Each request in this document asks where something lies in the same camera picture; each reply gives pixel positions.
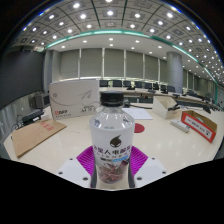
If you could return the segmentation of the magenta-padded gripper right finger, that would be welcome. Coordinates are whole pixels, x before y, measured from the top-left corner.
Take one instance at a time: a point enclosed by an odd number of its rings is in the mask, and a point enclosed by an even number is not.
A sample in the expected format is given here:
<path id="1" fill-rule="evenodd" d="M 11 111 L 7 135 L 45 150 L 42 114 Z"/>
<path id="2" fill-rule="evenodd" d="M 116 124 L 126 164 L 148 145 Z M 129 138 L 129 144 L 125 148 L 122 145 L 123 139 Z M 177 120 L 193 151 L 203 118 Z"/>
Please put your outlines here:
<path id="1" fill-rule="evenodd" d="M 128 170 L 130 188 L 140 188 L 167 175 L 167 170 L 155 157 L 148 157 L 141 150 L 132 147 Z"/>

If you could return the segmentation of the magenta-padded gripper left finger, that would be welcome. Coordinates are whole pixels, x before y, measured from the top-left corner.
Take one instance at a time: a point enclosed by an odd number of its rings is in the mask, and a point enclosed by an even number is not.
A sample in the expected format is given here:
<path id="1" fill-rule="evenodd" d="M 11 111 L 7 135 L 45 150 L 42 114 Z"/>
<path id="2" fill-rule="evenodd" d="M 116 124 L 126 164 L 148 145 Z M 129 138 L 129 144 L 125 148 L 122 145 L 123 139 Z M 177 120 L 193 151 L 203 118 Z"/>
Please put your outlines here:
<path id="1" fill-rule="evenodd" d="M 96 187 L 96 173 L 92 147 L 77 157 L 69 158 L 57 171 L 57 175 L 84 188 Z"/>

